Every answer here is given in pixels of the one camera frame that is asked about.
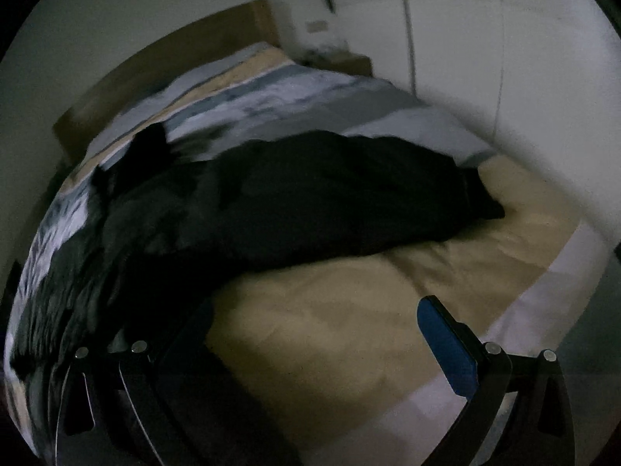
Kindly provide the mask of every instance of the nightstand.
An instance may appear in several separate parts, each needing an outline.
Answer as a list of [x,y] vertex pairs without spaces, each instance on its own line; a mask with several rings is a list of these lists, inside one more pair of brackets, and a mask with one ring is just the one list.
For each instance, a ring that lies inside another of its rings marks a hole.
[[329,57],[315,56],[303,64],[318,70],[373,77],[371,58],[352,52],[337,52]]

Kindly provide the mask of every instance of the metal screw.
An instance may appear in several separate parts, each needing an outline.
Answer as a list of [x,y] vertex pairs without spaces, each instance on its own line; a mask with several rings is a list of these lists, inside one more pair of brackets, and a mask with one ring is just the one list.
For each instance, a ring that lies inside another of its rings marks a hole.
[[132,352],[135,354],[142,354],[147,350],[148,344],[144,340],[138,340],[132,344]]
[[88,348],[80,347],[76,350],[76,359],[84,359],[88,355]]
[[552,350],[544,350],[543,357],[546,361],[553,363],[557,360],[557,355]]
[[498,355],[499,353],[502,352],[501,346],[498,344],[495,344],[494,342],[487,342],[485,344],[485,350],[487,351],[488,354],[491,354],[491,355]]

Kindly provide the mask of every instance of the blanket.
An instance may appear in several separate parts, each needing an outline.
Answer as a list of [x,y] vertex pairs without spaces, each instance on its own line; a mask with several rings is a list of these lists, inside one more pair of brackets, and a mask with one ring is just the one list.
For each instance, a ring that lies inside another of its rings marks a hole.
[[10,358],[46,458],[81,345],[104,352],[120,329],[129,343],[151,339],[244,272],[440,242],[504,217],[476,169],[398,138],[331,132],[175,163],[152,125],[91,187],[88,222],[52,256]]

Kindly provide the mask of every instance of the bed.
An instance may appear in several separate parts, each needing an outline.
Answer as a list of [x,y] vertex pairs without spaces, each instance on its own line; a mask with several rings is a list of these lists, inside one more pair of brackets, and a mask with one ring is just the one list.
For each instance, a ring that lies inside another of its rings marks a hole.
[[[4,353],[12,418],[31,445],[26,395],[8,363],[13,335],[52,255],[86,222],[93,170],[118,162],[153,123],[168,141],[184,142],[188,161],[316,129],[396,136],[476,166],[505,209],[504,219],[446,242],[252,273],[217,293],[207,345],[305,464],[421,464],[446,433],[464,402],[416,327],[417,303],[428,294],[511,353],[536,355],[577,334],[611,252],[575,205],[441,108],[384,80],[302,67],[278,45],[265,0],[208,16],[128,59],[54,126],[76,166],[33,241]],[[584,353],[584,342],[560,350],[561,363]],[[584,383],[570,396],[595,401]],[[611,409],[595,437],[592,408],[576,407],[578,463],[589,464],[620,415]]]

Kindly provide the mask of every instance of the white wall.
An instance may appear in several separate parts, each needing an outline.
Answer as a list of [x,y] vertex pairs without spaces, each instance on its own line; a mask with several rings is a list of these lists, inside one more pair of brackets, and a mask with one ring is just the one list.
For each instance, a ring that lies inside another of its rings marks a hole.
[[[123,60],[196,19],[249,0],[41,0],[0,63],[0,285],[29,212],[61,158],[55,120]],[[285,48],[316,46],[322,0],[278,0]]]
[[373,74],[411,90],[403,0],[334,0],[338,30],[349,49],[369,56]]
[[[403,85],[398,1],[336,1],[351,45]],[[594,0],[404,1],[416,94],[557,183],[618,241],[621,40]]]

